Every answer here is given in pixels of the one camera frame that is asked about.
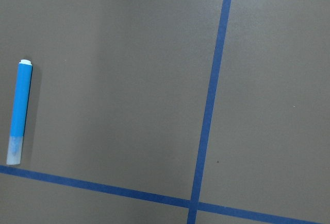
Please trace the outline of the blue marker pen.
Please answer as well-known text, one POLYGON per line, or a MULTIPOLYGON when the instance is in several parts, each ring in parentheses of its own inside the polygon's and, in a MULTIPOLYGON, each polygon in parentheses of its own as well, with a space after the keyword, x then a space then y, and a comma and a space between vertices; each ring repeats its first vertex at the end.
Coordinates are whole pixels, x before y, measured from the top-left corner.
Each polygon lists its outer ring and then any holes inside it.
POLYGON ((6 160, 7 165, 19 165, 21 163, 32 68, 31 61, 27 59, 22 59, 18 63, 6 160))

